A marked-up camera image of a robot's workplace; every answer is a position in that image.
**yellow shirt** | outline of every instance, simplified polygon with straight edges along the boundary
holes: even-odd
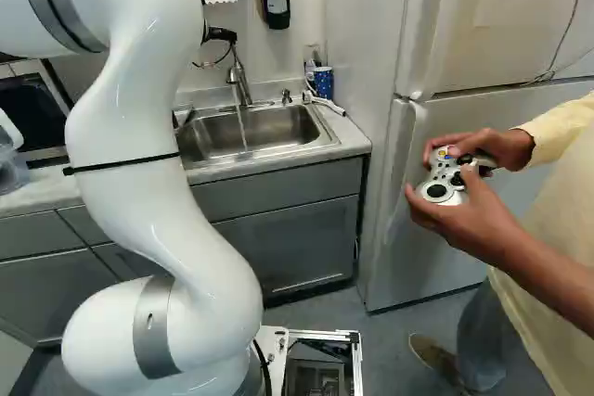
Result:
[[[594,267],[594,92],[520,128],[536,143],[529,166],[558,161],[523,226],[558,252]],[[504,273],[493,268],[489,280],[555,395],[594,395],[594,339]]]

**floor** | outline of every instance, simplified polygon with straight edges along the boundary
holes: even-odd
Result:
[[[439,300],[369,316],[351,287],[265,313],[265,324],[300,329],[355,329],[363,341],[366,396],[456,396],[409,352],[407,335],[422,332],[452,348],[459,315],[471,297],[465,292]],[[91,396],[66,376],[59,358],[38,379],[31,396]]]

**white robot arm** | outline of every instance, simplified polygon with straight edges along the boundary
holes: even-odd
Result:
[[[196,205],[171,123],[203,35],[201,1],[0,0],[0,11],[4,53],[109,49],[67,121],[72,172],[105,233],[174,277],[121,283],[87,300],[62,341],[68,371],[105,396],[256,394],[246,382],[261,290]]]

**oven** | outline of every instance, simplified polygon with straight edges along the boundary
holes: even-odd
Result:
[[[72,107],[49,62],[0,64],[0,109],[22,133],[19,152],[31,167],[67,162],[64,126]]]

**faucet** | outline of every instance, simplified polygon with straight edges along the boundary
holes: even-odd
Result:
[[[248,85],[248,78],[245,75],[245,69],[241,60],[239,60],[235,45],[231,45],[233,57],[235,62],[229,69],[226,83],[231,85],[233,89],[233,96],[239,102],[241,107],[248,107],[253,104],[252,95],[250,94],[250,86]]]
[[[287,104],[292,104],[293,99],[291,98],[291,92],[287,88],[282,89],[282,105],[286,106]]]

